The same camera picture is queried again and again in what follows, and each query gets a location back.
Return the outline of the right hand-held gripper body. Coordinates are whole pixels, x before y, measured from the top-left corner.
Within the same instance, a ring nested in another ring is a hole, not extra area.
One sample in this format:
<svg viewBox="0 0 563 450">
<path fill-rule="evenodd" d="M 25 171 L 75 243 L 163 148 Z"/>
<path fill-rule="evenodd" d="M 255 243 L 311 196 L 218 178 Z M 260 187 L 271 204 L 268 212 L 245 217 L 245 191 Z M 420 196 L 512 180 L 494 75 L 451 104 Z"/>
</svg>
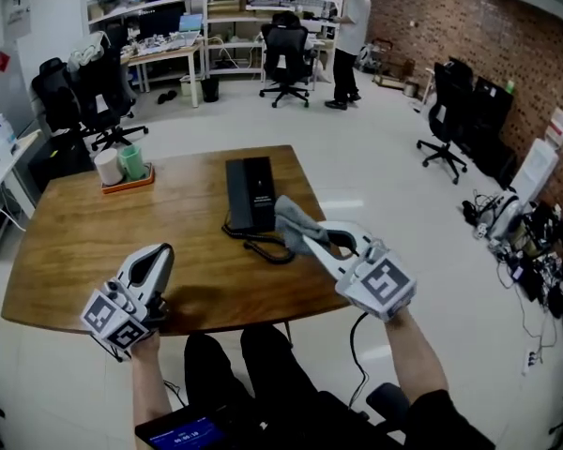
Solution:
<svg viewBox="0 0 563 450">
<path fill-rule="evenodd" d="M 416 295 L 416 280 L 393 250 L 373 240 L 335 290 L 351 305 L 388 323 Z"/>
</svg>

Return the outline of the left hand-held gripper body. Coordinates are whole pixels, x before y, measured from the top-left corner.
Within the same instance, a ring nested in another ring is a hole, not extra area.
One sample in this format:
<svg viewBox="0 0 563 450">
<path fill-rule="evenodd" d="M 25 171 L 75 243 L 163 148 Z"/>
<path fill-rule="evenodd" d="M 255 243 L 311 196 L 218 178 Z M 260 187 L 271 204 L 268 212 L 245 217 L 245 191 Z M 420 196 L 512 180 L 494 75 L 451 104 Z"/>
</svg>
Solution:
<svg viewBox="0 0 563 450">
<path fill-rule="evenodd" d="M 118 362 L 128 361 L 131 348 L 167 320 L 166 285 L 160 277 L 149 277 L 141 285 L 122 275 L 113 277 L 93 291 L 80 320 L 110 356 Z"/>
</svg>

